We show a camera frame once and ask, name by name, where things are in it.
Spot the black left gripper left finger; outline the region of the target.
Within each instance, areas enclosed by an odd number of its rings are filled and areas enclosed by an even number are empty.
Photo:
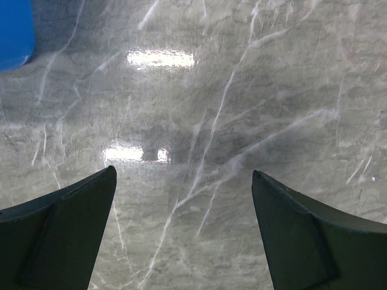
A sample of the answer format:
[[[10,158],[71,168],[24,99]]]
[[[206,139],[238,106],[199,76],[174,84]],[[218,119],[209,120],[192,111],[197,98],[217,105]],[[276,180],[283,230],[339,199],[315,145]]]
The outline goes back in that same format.
[[[117,185],[109,166],[1,210],[1,289],[87,289]]]

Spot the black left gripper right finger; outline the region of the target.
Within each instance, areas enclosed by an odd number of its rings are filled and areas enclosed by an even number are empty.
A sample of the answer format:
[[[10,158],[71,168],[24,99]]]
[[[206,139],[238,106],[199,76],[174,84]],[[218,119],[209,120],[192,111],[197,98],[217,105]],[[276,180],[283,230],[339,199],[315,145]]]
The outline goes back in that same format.
[[[386,289],[386,224],[330,207],[257,170],[252,198],[275,289]]]

